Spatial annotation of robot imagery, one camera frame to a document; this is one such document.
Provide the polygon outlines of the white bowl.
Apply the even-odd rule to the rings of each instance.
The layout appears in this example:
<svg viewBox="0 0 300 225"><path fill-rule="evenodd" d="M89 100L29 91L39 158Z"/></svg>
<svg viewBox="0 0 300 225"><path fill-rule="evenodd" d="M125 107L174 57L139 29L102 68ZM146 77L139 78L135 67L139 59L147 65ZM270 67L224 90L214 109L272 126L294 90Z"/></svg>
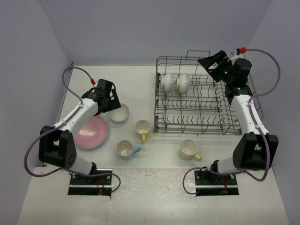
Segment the white bowl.
<svg viewBox="0 0 300 225"><path fill-rule="evenodd" d="M176 80L176 90L180 94L187 94L190 85L190 76L188 74L181 74Z"/></svg>
<svg viewBox="0 0 300 225"><path fill-rule="evenodd" d="M174 89L175 84L175 75L174 73L167 73L162 77L161 85L163 91L166 93L170 93Z"/></svg>
<svg viewBox="0 0 300 225"><path fill-rule="evenodd" d="M115 123L123 123L130 115L129 107L126 104L121 103L121 107L115 109L109 113L110 119Z"/></svg>

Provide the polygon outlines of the yellow mug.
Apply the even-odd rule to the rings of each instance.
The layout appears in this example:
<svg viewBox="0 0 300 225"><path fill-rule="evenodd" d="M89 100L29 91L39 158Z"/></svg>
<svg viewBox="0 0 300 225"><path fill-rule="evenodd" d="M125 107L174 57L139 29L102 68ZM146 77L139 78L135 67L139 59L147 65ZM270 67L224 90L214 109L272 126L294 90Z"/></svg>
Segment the yellow mug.
<svg viewBox="0 0 300 225"><path fill-rule="evenodd" d="M146 143L146 137L150 130L151 125L147 120L139 120L135 124L135 131L141 137L143 143Z"/></svg>

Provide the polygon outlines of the blue mug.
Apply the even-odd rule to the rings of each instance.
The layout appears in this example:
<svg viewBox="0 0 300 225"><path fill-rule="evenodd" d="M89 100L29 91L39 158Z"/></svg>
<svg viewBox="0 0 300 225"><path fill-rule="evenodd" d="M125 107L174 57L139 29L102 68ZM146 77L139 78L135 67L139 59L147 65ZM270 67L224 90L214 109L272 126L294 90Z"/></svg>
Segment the blue mug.
<svg viewBox="0 0 300 225"><path fill-rule="evenodd" d="M141 150L141 146L134 146L128 140L122 140L117 144L116 153L124 160L131 159L134 154Z"/></svg>

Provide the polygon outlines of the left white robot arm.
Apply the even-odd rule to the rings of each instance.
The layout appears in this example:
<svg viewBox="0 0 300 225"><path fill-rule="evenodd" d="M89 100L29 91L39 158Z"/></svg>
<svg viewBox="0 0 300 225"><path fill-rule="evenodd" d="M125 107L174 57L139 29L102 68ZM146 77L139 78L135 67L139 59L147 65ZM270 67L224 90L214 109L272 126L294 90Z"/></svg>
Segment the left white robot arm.
<svg viewBox="0 0 300 225"><path fill-rule="evenodd" d="M78 106L64 119L41 129L38 159L78 173L85 183L93 184L98 177L96 164L77 155L74 136L89 119L120 107L113 82L99 79L97 86L85 92Z"/></svg>

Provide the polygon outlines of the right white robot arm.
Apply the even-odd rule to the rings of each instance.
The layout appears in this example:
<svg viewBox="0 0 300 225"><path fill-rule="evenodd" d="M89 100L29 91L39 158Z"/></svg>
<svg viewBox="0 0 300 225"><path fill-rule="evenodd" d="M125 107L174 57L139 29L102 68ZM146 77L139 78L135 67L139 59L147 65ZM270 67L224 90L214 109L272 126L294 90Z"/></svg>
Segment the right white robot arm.
<svg viewBox="0 0 300 225"><path fill-rule="evenodd" d="M238 48L236 54L229 58L221 50L198 60L215 82L225 83L225 97L238 117L243 134L231 157L216 160L211 165L209 179L214 184L220 184L226 175L249 173L251 170L263 171L261 178L254 179L265 180L279 144L278 137L267 130L255 109L254 99L258 95L248 86L252 64L243 56L247 51L247 48Z"/></svg>

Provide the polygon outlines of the pink plate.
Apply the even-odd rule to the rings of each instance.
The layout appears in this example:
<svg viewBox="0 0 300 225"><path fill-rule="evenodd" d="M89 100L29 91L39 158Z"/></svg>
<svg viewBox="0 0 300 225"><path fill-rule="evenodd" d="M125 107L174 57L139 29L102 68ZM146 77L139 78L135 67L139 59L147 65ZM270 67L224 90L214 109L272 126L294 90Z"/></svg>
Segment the pink plate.
<svg viewBox="0 0 300 225"><path fill-rule="evenodd" d="M108 125L101 116L89 119L74 138L75 146L83 150L99 147L107 138Z"/></svg>

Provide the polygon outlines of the light green mug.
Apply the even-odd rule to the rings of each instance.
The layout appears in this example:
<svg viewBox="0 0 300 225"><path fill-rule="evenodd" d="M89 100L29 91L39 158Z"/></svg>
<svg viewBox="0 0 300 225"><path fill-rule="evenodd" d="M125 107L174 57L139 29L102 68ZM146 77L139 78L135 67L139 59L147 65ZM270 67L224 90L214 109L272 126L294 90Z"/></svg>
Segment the light green mug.
<svg viewBox="0 0 300 225"><path fill-rule="evenodd" d="M191 139L181 142L179 148L179 157L183 160L201 161L202 157L198 154L198 144Z"/></svg>

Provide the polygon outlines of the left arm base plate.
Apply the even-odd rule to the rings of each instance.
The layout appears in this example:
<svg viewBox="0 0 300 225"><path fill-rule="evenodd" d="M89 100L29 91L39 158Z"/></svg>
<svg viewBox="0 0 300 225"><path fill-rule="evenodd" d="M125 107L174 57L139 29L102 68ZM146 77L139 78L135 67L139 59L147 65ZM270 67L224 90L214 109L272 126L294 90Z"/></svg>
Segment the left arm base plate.
<svg viewBox="0 0 300 225"><path fill-rule="evenodd" d="M109 196L112 192L112 176L83 177L72 174L67 195Z"/></svg>

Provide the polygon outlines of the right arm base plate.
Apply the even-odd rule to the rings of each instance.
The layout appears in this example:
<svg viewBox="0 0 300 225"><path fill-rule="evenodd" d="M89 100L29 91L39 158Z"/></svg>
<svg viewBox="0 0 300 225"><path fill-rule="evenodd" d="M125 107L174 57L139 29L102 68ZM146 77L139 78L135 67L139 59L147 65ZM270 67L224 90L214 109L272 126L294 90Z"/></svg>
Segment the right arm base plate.
<svg viewBox="0 0 300 225"><path fill-rule="evenodd" d="M235 175L219 176L206 170L196 170L196 196L239 195Z"/></svg>

